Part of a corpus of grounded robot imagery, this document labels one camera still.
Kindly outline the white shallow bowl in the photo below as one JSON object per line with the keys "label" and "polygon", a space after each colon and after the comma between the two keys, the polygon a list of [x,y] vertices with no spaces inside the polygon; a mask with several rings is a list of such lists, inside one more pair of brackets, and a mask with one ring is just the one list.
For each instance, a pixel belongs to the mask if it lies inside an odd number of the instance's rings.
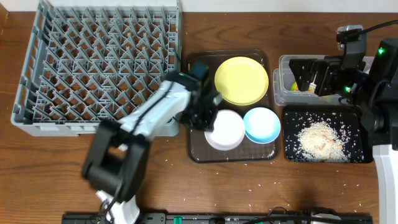
{"label": "white shallow bowl", "polygon": [[213,131],[205,132],[208,144],[219,151],[236,148],[245,137],[242,117],[232,110],[220,110],[216,115]]}

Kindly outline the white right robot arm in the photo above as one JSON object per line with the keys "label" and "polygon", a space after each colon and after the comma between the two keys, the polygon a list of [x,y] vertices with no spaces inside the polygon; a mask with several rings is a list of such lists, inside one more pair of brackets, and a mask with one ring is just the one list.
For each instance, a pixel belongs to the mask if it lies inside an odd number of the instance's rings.
{"label": "white right robot arm", "polygon": [[397,39],[379,44],[368,73],[360,68],[364,40],[345,43],[340,57],[295,58],[289,61],[297,86],[318,96],[340,95],[359,108],[368,132],[379,184],[379,221],[397,223]]}

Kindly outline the light blue bowl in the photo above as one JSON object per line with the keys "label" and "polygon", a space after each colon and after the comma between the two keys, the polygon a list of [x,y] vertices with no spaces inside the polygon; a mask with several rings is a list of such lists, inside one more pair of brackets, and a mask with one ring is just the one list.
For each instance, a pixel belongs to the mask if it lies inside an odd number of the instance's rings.
{"label": "light blue bowl", "polygon": [[249,110],[243,118],[246,137],[256,144],[275,141],[281,131],[279,117],[270,109],[257,107]]}

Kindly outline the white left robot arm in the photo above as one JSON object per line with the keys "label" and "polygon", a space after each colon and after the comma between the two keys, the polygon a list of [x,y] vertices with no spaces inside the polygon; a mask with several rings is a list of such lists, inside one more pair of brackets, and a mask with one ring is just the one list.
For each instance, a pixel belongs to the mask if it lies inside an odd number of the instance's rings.
{"label": "white left robot arm", "polygon": [[159,130],[176,118],[189,129],[212,131],[221,100],[207,69],[173,70],[135,112],[119,121],[102,120],[82,168],[82,176],[103,197],[99,219],[135,223],[139,209],[134,196]]}

